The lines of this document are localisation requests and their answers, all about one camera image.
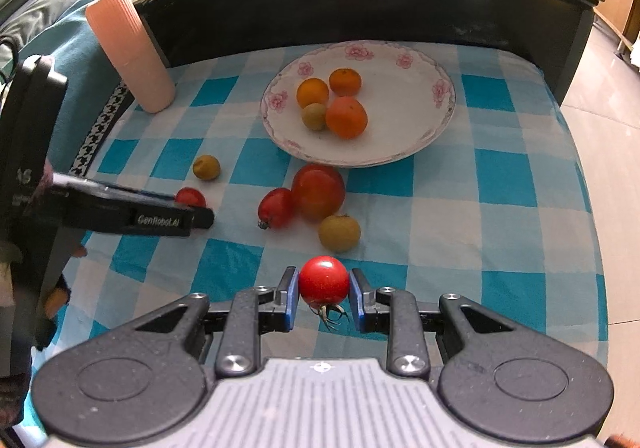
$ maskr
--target cabinet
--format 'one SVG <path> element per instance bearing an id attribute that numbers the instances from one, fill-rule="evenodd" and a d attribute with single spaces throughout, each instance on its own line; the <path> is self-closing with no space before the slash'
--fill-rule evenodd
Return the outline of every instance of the cabinet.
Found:
<path id="1" fill-rule="evenodd" d="M 640 0 L 603 0 L 593 11 L 620 38 L 619 53 L 633 48 L 640 32 Z"/>

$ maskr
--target orange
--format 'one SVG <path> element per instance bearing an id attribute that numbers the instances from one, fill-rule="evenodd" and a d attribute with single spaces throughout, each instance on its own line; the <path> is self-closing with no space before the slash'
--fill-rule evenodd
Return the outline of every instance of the orange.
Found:
<path id="1" fill-rule="evenodd" d="M 296 100 L 303 109 L 312 103 L 326 104 L 329 101 L 329 88 L 319 78 L 307 78 L 298 86 Z"/>
<path id="2" fill-rule="evenodd" d="M 355 96 L 362 87 L 362 78 L 353 69 L 342 67 L 331 73 L 329 86 L 338 96 Z"/>
<path id="3" fill-rule="evenodd" d="M 352 96 L 341 96 L 326 110 L 326 126 L 342 139 L 360 136 L 367 128 L 369 118 L 360 102 Z"/>

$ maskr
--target red tomato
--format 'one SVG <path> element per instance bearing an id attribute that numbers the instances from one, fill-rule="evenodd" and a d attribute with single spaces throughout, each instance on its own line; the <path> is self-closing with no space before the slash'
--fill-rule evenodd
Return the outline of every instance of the red tomato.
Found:
<path id="1" fill-rule="evenodd" d="M 333 257 L 315 257 L 300 269 L 300 296 L 312 309 L 335 305 L 347 297 L 349 273 Z"/>
<path id="2" fill-rule="evenodd" d="M 296 206 L 288 188 L 276 188 L 264 196 L 258 206 L 258 226 L 267 228 L 284 228 L 293 219 Z"/>
<path id="3" fill-rule="evenodd" d="M 189 186 L 185 186 L 178 190 L 174 200 L 177 203 L 182 203 L 187 206 L 207 206 L 207 200 L 204 199 L 202 192 Z"/>
<path id="4" fill-rule="evenodd" d="M 335 168 L 305 165 L 293 178 L 293 200 L 303 218 L 321 221 L 335 214 L 344 202 L 342 176 Z"/>

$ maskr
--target checkered tablecloth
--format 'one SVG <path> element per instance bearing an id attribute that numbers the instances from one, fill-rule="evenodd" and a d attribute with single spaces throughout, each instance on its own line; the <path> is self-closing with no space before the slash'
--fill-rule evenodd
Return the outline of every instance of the checkered tablecloth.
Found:
<path id="1" fill-rule="evenodd" d="M 602 354 L 606 296 L 588 195 L 572 137 L 540 72 L 500 51 L 408 45 L 446 69 L 456 89 L 454 116 L 412 157 L 342 171 L 344 211 L 360 222 L 362 240 L 341 260 L 362 268 L 372 285 L 405 288 L 422 301 L 461 293 Z M 284 231 L 256 225 L 262 197 L 290 186 L 303 165 L 267 137 L 259 101 L 283 66 L 313 48 L 179 67 L 171 70 L 171 107 L 157 115 L 136 104 L 127 109 L 88 176 L 162 193 L 197 187 L 216 222 L 188 238 L 88 235 L 87 258 L 72 259 L 65 270 L 72 299 L 61 311 L 62 327 L 36 365 L 191 291 L 229 300 L 327 253 L 302 221 Z M 220 160 L 219 180 L 194 177 L 199 154 Z M 358 335 L 349 323 L 330 333 L 301 301 L 296 330 L 265 336 L 263 353 L 380 356 L 380 340 Z"/>

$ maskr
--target white plate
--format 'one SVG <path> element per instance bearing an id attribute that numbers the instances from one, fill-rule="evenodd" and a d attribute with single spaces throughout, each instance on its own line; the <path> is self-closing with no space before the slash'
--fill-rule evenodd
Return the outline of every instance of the white plate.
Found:
<path id="1" fill-rule="evenodd" d="M 296 91 L 306 78 L 321 78 L 340 67 L 362 77 L 356 98 L 369 124 L 355 139 L 328 129 L 311 131 L 302 123 Z M 329 104 L 335 95 L 332 93 Z M 310 163 L 371 167 L 398 161 L 429 145 L 445 129 L 456 105 L 444 69 L 417 50 L 391 42 L 342 42 L 294 60 L 271 81 L 262 96 L 262 121 L 282 150 Z"/>

